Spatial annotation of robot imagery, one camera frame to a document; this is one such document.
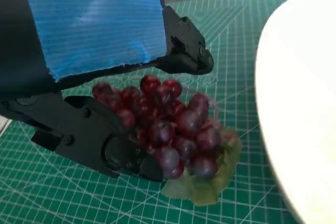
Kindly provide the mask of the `bare black left hand blue tape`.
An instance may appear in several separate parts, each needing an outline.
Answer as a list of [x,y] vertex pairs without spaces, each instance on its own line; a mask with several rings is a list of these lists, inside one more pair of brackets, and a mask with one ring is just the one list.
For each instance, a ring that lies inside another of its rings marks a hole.
[[37,145],[116,178],[160,182],[163,172],[121,119],[62,90],[156,67],[207,74],[203,35],[164,0],[1,0],[1,115],[35,129]]

